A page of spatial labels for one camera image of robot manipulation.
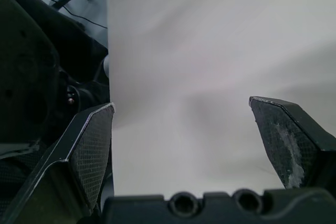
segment black cable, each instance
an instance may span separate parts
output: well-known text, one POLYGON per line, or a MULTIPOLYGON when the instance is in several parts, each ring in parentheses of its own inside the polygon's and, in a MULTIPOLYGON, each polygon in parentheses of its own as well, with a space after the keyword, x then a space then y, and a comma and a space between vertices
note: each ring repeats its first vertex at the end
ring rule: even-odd
POLYGON ((100 27, 102 27, 102 28, 107 29, 106 26, 99 25, 99 24, 97 24, 97 23, 95 23, 95 22, 93 22, 93 21, 91 21, 91 20, 89 20, 89 19, 87 19, 87 18, 84 18, 84 17, 82 17, 82 16, 78 16, 78 15, 76 15, 76 14, 73 14, 73 13, 72 13, 71 11, 69 11, 68 8, 66 8, 65 6, 63 6, 63 8, 64 8, 70 15, 72 15, 72 16, 75 16, 75 17, 77 17, 77 18, 85 19, 86 21, 88 21, 88 22, 90 22, 90 23, 92 23, 92 24, 94 24, 94 25, 96 25, 96 26, 100 26, 100 27))
POLYGON ((93 22, 93 21, 91 21, 91 20, 89 20, 89 19, 87 19, 87 18, 85 18, 85 17, 82 17, 82 16, 79 16, 79 15, 73 14, 73 13, 72 13, 71 11, 69 11, 68 8, 66 8, 65 6, 63 6, 63 8, 64 8, 70 15, 72 15, 72 16, 74 16, 74 17, 82 18, 82 19, 86 20, 87 22, 90 22, 90 23, 92 23, 92 24, 94 24, 94 25, 96 25, 96 26, 100 26, 100 27, 102 27, 102 28, 107 29, 106 26, 99 25, 98 23, 95 23, 95 22, 93 22))

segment white surface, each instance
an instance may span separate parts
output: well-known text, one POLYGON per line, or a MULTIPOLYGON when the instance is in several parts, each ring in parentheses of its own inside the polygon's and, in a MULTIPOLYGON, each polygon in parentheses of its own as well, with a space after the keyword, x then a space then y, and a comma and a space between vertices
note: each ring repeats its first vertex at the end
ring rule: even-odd
POLYGON ((108 0, 116 195, 281 187, 251 95, 336 134, 335 0, 108 0))

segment mounting hole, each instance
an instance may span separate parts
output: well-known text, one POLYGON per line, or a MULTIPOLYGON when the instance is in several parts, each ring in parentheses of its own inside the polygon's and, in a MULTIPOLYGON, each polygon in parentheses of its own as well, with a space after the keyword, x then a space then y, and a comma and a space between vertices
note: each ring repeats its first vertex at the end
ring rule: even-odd
POLYGON ((20 30, 20 34, 21 34, 21 36, 22 36, 23 38, 27 38, 27 34, 26 34, 25 31, 20 30))
POLYGON ((6 89, 5 90, 5 96, 7 97, 7 98, 12 98, 12 96, 13 96, 13 91, 12 90, 10 90, 10 89, 6 89))
POLYGON ((192 217, 196 215, 199 210, 197 199, 189 193, 174 195, 169 201, 169 207, 173 214, 182 218, 192 217))
POLYGON ((263 202, 261 201, 259 195, 257 195, 255 192, 243 189, 235 192, 233 197, 241 209, 256 214, 261 213, 263 202))

